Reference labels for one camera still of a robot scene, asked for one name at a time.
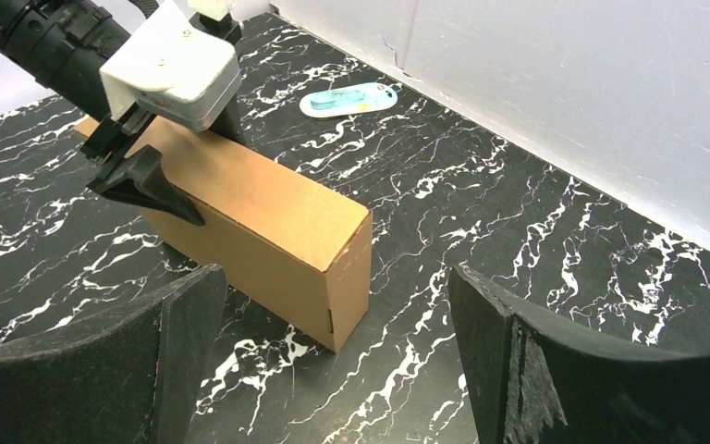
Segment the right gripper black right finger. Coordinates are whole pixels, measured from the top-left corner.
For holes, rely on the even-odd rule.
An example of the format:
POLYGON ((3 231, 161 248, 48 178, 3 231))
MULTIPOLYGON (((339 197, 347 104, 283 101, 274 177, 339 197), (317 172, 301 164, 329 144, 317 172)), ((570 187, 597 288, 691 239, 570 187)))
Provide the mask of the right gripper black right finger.
POLYGON ((464 265, 447 294, 482 443, 710 443, 710 353, 595 331, 464 265))

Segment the brown cardboard box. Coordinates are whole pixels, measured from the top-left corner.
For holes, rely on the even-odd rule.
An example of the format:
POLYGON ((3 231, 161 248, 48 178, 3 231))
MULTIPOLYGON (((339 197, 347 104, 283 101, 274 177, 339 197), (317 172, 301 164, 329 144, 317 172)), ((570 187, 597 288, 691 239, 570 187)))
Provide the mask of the brown cardboard box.
POLYGON ((363 204, 210 132, 157 118, 141 143, 203 218, 144 209, 164 243, 333 352, 367 311, 373 215, 363 204))

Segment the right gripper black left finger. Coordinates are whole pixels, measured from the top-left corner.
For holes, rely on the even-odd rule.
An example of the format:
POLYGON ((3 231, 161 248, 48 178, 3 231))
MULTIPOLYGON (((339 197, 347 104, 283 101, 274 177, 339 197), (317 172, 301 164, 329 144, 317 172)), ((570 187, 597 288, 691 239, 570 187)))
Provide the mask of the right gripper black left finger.
POLYGON ((203 266, 129 302, 0 346, 0 443, 182 443, 227 278, 203 266))

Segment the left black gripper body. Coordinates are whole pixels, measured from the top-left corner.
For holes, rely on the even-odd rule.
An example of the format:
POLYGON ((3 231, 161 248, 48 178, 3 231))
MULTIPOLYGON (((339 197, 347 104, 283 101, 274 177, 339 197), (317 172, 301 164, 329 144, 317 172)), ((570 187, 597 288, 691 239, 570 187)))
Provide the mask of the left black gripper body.
POLYGON ((0 1, 0 54, 89 117, 112 117, 100 68, 131 33, 93 1, 0 1))

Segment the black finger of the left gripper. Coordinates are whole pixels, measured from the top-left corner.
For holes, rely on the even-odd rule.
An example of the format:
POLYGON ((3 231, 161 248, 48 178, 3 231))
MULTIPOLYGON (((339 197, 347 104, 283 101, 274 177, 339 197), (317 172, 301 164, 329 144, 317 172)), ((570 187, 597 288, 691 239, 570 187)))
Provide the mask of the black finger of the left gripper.
POLYGON ((241 126, 241 115, 237 97, 233 97, 214 120, 209 131, 232 142, 244 145, 244 133, 241 126))
POLYGON ((163 154, 150 144, 126 156, 119 150, 88 182, 87 188, 107 200, 176 216, 194 226, 205 221, 190 198, 169 181, 162 169, 163 154))

